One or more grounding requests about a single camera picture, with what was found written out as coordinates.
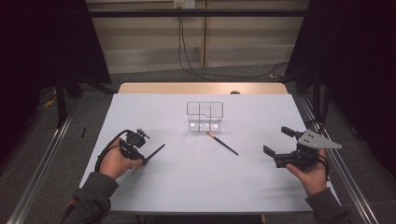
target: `metal frame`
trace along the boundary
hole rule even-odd
[[[301,101],[304,105],[304,109],[306,114],[312,120],[315,120],[315,114],[313,112],[313,106],[308,98],[302,97]],[[314,122],[314,127],[316,131],[321,130],[322,136],[332,140],[328,135],[327,131],[324,128],[320,129],[320,126],[317,122]],[[375,217],[373,209],[371,208],[369,202],[367,201],[366,197],[361,192],[361,188],[359,188],[358,184],[356,183],[355,179],[352,177],[352,174],[347,169],[346,164],[344,163],[341,155],[338,153],[336,149],[327,150],[330,159],[332,160],[333,166],[337,173],[340,175],[341,180],[346,187],[346,190],[349,193],[353,203],[355,204],[356,208],[358,209],[359,213],[361,214],[361,218],[363,219],[365,224],[378,224],[378,220]]]
[[[91,18],[129,17],[305,17],[327,11],[307,9],[90,9],[89,11],[37,11],[43,16],[90,16]]]
[[[53,158],[55,157],[56,151],[64,139],[64,135],[66,134],[66,131],[69,127],[70,121],[76,112],[77,105],[78,102],[73,103],[70,113],[64,121],[64,124],[55,131],[55,134],[53,135],[52,140],[49,143],[46,152],[44,153],[43,159],[35,170],[35,174],[33,175],[29,185],[14,208],[14,211],[8,219],[7,224],[22,224],[26,219],[31,206],[35,201],[35,196],[40,190],[44,181],[44,177],[50,168]]]

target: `electrical outlet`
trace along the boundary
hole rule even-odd
[[[185,0],[184,8],[186,9],[195,9],[195,0]]]
[[[184,0],[174,0],[174,9],[184,8]]]

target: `white paper sheet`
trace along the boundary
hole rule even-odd
[[[222,132],[214,133],[227,148],[202,132],[188,132],[187,102],[224,103]],[[148,156],[162,144],[146,167],[118,179],[112,210],[153,214],[262,213],[310,211],[300,181],[278,169],[262,145],[290,153],[295,138],[287,126],[305,131],[288,94],[117,94],[81,181],[93,171],[97,156],[116,134],[143,128],[151,137],[139,151]]]

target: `transparent container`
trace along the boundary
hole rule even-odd
[[[221,132],[223,102],[187,102],[189,132]]]

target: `wire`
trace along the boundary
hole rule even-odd
[[[310,66],[307,65],[308,63],[309,63],[309,60],[305,59],[299,68],[295,69],[292,72],[288,72],[288,75],[282,77],[278,82],[289,83],[289,82],[295,81],[299,76],[301,76],[301,74],[305,74],[305,73],[309,72]]]
[[[329,181],[329,176],[330,176],[329,163],[327,163],[326,158],[324,158],[320,154],[318,154],[318,162],[322,163],[325,166],[325,168],[326,168],[326,180]]]
[[[213,79],[208,78],[208,77],[203,77],[203,76],[213,76],[213,77],[241,77],[241,76],[226,75],[226,74],[197,73],[197,72],[191,67],[191,64],[190,64],[190,61],[189,61],[189,57],[188,57],[188,55],[187,55],[186,43],[185,43],[185,39],[184,39],[183,20],[182,20],[181,17],[178,17],[178,33],[179,33],[179,36],[178,36],[178,62],[180,63],[181,68],[182,68],[185,72],[187,72],[187,73],[189,73],[189,74],[192,74],[192,75],[196,75],[196,76],[198,76],[198,77],[201,77],[201,78],[203,78],[203,79],[206,79],[206,80],[209,80],[209,81],[212,81],[212,82],[216,82],[216,80],[213,80]],[[183,43],[183,49],[184,49],[184,54],[185,54],[185,57],[186,57],[186,60],[187,60],[187,65],[189,66],[189,68],[190,68],[191,71],[187,70],[187,69],[182,65],[182,63],[181,63],[181,57],[180,57],[180,55],[181,55],[181,43]],[[268,75],[274,73],[275,70],[279,69],[280,67],[282,67],[283,65],[288,64],[288,63],[289,63],[289,62],[285,62],[285,63],[276,63],[276,64],[274,64],[273,69],[272,69],[271,71],[269,71],[269,72],[266,72],[266,73],[263,73],[263,74],[258,74],[258,75],[255,75],[255,76],[248,76],[248,77],[245,77],[245,78],[255,78],[255,77],[264,77],[264,76],[268,76]]]
[[[117,140],[117,138],[119,138],[123,133],[130,133],[131,131],[129,131],[129,130],[124,130],[124,131],[122,131],[122,132],[120,132],[119,134],[117,134],[114,138],[113,138],[113,140],[111,140],[108,144],[107,144],[107,146],[105,147],[105,149],[103,149],[103,151],[101,152],[101,154],[98,156],[98,160],[96,161],[96,164],[95,164],[95,168],[94,168],[94,171],[95,172],[99,172],[99,168],[100,168],[100,165],[101,165],[101,163],[102,163],[102,160],[103,160],[103,158],[105,157],[105,155],[107,154],[107,152],[110,150],[109,149],[109,147]]]
[[[187,56],[186,43],[185,43],[185,41],[184,41],[184,31],[183,31],[183,30],[184,30],[184,29],[183,29],[183,20],[181,19],[181,17],[178,17],[178,55],[177,55],[177,56],[178,56],[178,62],[179,62],[179,64],[180,64],[181,68],[182,68],[185,72],[187,72],[187,73],[189,73],[189,74],[196,75],[196,76],[201,77],[201,78],[203,78],[203,79],[206,79],[206,80],[215,82],[215,80],[212,80],[212,79],[210,79],[210,78],[202,77],[200,74],[197,74],[197,73],[192,69],[192,67],[191,67],[191,65],[190,65],[189,57]],[[185,53],[185,55],[186,55],[187,64],[189,65],[189,67],[190,67],[190,69],[191,69],[192,72],[189,71],[189,70],[187,70],[187,69],[183,66],[183,64],[181,63],[181,57],[180,57],[180,55],[181,55],[181,42],[183,42],[184,53]]]
[[[115,147],[121,147],[121,146],[114,146],[114,147],[109,148],[108,150],[113,149],[113,148],[115,148]]]
[[[315,123],[315,122],[319,122],[319,120],[318,119],[311,119],[309,121],[304,122],[304,124],[306,125],[308,123]]]
[[[318,133],[323,132],[324,129],[324,121],[326,120],[327,112],[329,111],[329,103],[330,103],[330,94],[327,88],[325,87],[324,97],[323,97],[323,106],[320,111],[320,127]]]

